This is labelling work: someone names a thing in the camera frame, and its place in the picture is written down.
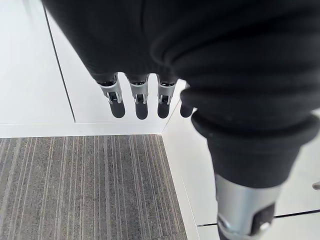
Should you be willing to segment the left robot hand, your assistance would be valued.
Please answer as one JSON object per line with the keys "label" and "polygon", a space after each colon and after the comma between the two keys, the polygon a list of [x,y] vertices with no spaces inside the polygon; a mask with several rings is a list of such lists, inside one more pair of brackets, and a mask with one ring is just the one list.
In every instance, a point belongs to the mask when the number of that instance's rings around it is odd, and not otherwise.
{"label": "left robot hand", "polygon": [[320,130],[317,0],[45,0],[91,76],[188,83],[214,169],[222,240],[258,240],[301,147]]}

